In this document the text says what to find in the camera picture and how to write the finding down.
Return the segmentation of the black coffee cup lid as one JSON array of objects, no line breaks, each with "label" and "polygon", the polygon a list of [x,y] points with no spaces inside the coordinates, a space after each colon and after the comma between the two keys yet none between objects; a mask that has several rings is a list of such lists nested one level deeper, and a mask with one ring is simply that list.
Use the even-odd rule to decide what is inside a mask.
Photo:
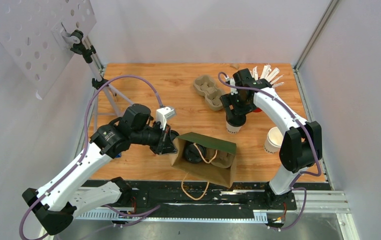
[{"label": "black coffee cup lid", "polygon": [[232,127],[242,127],[247,121],[246,115],[235,115],[232,117],[226,116],[226,123]]}]

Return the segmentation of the white paper coffee cup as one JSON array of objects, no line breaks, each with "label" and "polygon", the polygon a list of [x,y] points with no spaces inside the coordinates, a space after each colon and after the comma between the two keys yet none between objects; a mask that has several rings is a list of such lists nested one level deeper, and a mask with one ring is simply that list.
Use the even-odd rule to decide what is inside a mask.
[{"label": "white paper coffee cup", "polygon": [[242,128],[242,125],[233,125],[226,122],[226,130],[230,134],[237,134]]}]

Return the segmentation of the cardboard cup carrier stack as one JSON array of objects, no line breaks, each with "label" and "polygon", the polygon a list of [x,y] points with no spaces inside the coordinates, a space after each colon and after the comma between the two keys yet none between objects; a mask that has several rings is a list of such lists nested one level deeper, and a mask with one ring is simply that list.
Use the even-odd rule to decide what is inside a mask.
[{"label": "cardboard cup carrier stack", "polygon": [[205,103],[212,111],[221,111],[224,107],[221,96],[225,91],[218,87],[215,80],[210,75],[201,75],[193,81],[195,91],[204,97]]}]

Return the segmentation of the single cardboard cup carrier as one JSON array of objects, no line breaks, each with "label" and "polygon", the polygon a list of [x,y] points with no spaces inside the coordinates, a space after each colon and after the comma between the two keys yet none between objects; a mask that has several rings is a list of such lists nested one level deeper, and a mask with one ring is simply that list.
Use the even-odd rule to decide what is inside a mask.
[{"label": "single cardboard cup carrier", "polygon": [[218,168],[228,169],[232,166],[234,159],[234,154],[217,150],[214,160],[212,160],[210,163]]}]

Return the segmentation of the green paper bag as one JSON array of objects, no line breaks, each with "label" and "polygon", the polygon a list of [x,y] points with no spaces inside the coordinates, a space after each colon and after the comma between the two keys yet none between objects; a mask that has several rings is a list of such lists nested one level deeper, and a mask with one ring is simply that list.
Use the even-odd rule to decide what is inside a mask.
[{"label": "green paper bag", "polygon": [[[207,192],[210,184],[220,185],[231,188],[236,176],[237,169],[237,144],[211,136],[188,132],[176,137],[173,141],[177,153],[170,156],[170,165],[178,170],[185,172],[200,180],[207,182],[204,194]],[[199,163],[191,163],[184,159],[184,148],[188,144],[200,144],[206,148],[206,157],[202,157]],[[220,168],[211,164],[211,161],[217,155],[217,150],[228,152],[235,155],[234,161],[229,168]]]}]

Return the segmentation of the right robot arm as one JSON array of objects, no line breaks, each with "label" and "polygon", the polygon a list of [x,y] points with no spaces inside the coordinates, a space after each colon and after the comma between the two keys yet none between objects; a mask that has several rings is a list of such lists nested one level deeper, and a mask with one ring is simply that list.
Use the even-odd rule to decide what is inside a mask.
[{"label": "right robot arm", "polygon": [[277,86],[267,77],[257,77],[249,69],[241,69],[232,77],[218,74],[219,81],[230,88],[220,97],[226,113],[226,128],[236,133],[246,123],[246,116],[259,109],[275,124],[283,136],[279,149],[281,166],[268,183],[264,194],[267,207],[276,209],[284,202],[284,194],[291,191],[300,175],[317,165],[315,176],[321,175],[322,128],[292,110],[277,94]]}]

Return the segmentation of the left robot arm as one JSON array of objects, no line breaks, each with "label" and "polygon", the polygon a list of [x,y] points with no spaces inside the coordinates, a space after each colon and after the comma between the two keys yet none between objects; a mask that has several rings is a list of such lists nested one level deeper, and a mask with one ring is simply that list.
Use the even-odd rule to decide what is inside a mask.
[{"label": "left robot arm", "polygon": [[148,146],[156,155],[176,153],[173,140],[179,134],[167,123],[175,115],[170,106],[157,109],[152,116],[147,106],[130,105],[122,116],[100,126],[80,154],[56,177],[38,189],[23,192],[28,211],[34,213],[48,235],[54,236],[76,217],[95,208],[109,204],[127,206],[132,200],[132,188],[121,177],[83,193],[77,190],[131,145]]}]

